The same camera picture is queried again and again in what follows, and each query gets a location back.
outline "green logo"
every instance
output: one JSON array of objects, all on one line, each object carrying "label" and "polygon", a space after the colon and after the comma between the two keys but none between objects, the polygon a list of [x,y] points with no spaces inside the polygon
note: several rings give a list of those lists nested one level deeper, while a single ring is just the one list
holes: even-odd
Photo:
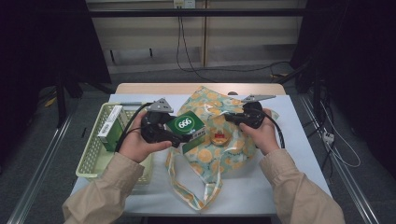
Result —
[{"label": "green logo", "polygon": [[182,132],[187,132],[190,129],[192,129],[192,127],[194,127],[194,120],[192,117],[189,116],[183,116],[180,118],[177,118],[177,120],[175,121],[175,127]]}]

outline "hand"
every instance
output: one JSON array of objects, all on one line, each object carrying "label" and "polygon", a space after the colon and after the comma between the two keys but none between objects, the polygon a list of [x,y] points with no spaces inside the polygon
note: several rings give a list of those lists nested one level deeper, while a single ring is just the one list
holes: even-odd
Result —
[{"label": "hand", "polygon": [[131,127],[130,133],[125,137],[119,153],[132,161],[142,162],[151,152],[161,151],[172,146],[171,141],[149,144],[140,134],[140,125],[146,112],[139,113]]},{"label": "hand", "polygon": [[[271,116],[271,110],[262,110],[268,116]],[[258,129],[253,129],[244,123],[239,124],[239,128],[253,139],[254,144],[262,151],[265,156],[273,150],[280,149],[276,141],[275,125],[268,118],[264,118],[262,125]]]}]

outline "plastic basket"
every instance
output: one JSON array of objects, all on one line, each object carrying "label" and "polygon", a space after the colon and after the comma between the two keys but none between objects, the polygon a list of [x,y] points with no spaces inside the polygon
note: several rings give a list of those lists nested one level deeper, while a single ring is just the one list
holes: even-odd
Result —
[{"label": "plastic basket", "polygon": [[[102,105],[96,122],[93,125],[90,138],[84,148],[81,159],[76,170],[76,175],[84,177],[89,181],[98,178],[106,169],[114,152],[106,151],[101,140],[97,137],[107,117],[111,113],[114,105],[118,103],[105,103]],[[134,114],[133,110],[125,110],[127,118],[130,119]],[[144,161],[140,162],[145,167],[143,175],[138,179],[137,184],[148,184],[152,174],[152,154],[150,154]]]}]

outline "beige sleeve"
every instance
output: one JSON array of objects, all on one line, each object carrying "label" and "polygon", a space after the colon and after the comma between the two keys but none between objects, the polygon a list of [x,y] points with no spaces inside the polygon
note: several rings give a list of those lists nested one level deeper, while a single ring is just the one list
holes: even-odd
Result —
[{"label": "beige sleeve", "polygon": [[64,202],[65,223],[112,223],[122,215],[144,167],[116,153],[101,178]]},{"label": "beige sleeve", "polygon": [[345,223],[338,203],[297,169],[287,150],[267,154],[260,167],[273,188],[282,223]]}]

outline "white table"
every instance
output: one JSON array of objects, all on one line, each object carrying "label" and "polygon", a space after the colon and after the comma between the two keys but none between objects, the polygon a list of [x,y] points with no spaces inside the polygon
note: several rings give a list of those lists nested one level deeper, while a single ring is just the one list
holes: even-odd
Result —
[{"label": "white table", "polygon": [[[165,97],[174,108],[175,114],[190,95],[186,94],[113,94],[109,102],[152,102]],[[245,95],[235,96],[243,99]],[[278,125],[285,138],[286,149],[294,158],[297,167],[331,195],[326,181],[320,171],[318,162],[306,139],[303,127],[297,117],[294,106],[288,95],[262,101],[263,107],[274,109],[279,115]],[[254,159],[239,170],[223,175],[223,188],[219,197],[204,211],[195,211],[174,193],[164,163],[167,150],[154,153],[153,176],[146,186],[135,186],[133,195],[125,204],[125,213],[136,216],[273,216],[276,213],[273,192],[263,175],[257,151]],[[196,193],[203,195],[204,185],[201,179],[191,170],[188,164],[177,159],[177,179]],[[89,182],[79,178],[72,193],[83,188]]]}]

